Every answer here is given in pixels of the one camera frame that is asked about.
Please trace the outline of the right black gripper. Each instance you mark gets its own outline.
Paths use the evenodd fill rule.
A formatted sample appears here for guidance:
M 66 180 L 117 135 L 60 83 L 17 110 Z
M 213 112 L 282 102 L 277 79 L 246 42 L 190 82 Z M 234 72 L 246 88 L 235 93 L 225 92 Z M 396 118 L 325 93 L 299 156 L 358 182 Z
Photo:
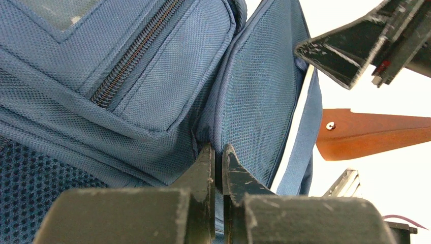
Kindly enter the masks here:
M 299 43 L 295 55 L 351 90 L 371 64 L 372 83 L 403 68 L 430 77 L 430 1 L 388 1 L 379 10 Z

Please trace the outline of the navy blue student backpack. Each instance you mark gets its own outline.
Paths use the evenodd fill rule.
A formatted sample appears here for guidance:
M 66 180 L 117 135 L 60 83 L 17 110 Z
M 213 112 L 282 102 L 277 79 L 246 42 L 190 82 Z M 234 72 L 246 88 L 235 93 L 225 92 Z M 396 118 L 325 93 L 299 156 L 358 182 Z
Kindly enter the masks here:
M 322 117 L 299 1 L 1 1 L 1 243 L 65 190 L 172 184 L 210 143 L 307 195 Z

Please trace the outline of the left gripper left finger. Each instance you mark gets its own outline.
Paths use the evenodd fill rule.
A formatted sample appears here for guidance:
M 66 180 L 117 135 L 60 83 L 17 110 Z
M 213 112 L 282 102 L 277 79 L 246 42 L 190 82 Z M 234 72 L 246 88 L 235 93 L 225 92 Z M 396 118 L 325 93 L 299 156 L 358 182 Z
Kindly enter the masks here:
M 168 187 L 67 190 L 43 218 L 34 243 L 211 243 L 214 163 L 207 144 Z

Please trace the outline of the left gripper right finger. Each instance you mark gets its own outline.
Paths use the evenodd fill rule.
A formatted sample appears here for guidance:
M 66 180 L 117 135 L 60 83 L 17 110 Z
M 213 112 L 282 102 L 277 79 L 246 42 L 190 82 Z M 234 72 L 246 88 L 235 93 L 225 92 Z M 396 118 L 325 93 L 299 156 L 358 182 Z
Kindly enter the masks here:
M 232 145 L 222 156 L 225 243 L 329 243 L 335 198 L 279 196 L 240 163 Z

